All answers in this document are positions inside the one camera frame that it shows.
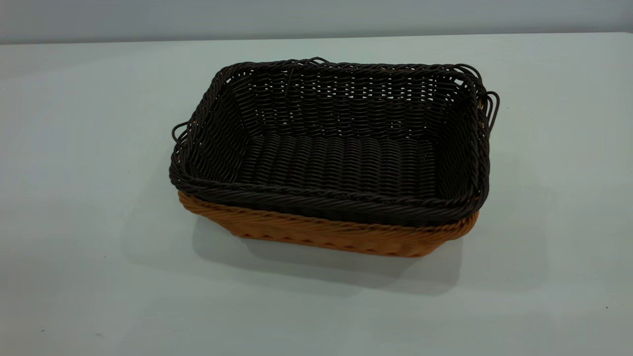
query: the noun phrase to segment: white table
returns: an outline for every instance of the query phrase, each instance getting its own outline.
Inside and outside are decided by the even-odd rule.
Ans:
[[[474,230],[422,259],[241,241],[171,128],[240,61],[468,63],[501,96]],[[2,355],[630,355],[633,35],[0,46]]]

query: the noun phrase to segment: dark brown basket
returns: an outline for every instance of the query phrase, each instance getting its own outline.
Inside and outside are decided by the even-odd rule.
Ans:
[[[217,73],[174,128],[170,178],[233,207],[455,223],[488,194],[498,100],[468,65],[238,63]]]

